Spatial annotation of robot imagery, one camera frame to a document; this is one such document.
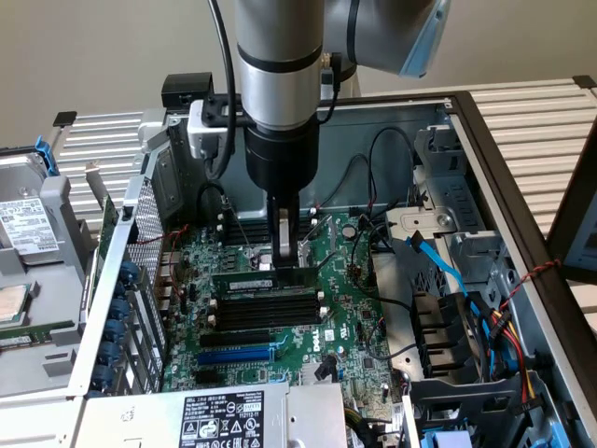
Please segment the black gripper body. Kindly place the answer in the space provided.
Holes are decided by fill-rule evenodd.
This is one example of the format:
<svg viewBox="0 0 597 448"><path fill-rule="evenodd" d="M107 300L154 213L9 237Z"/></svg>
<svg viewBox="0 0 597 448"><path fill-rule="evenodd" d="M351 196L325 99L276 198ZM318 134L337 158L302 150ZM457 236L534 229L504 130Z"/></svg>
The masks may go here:
<svg viewBox="0 0 597 448"><path fill-rule="evenodd" d="M289 131L257 126L244 129L247 172L277 207L294 207L299 192L313 181L318 169L319 131L317 121Z"/></svg>

